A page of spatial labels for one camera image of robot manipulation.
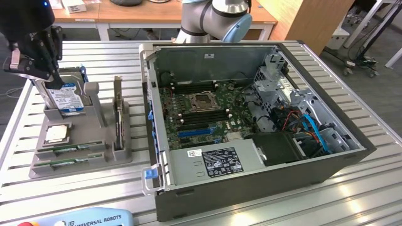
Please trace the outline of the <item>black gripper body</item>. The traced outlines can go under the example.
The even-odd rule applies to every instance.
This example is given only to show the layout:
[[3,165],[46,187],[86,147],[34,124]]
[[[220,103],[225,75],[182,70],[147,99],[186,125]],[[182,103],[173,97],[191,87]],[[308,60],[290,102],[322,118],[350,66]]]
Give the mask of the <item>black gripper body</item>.
[[41,36],[51,34],[55,22],[53,6],[49,0],[3,0],[0,2],[0,33],[7,40],[8,49],[15,49],[31,33]]

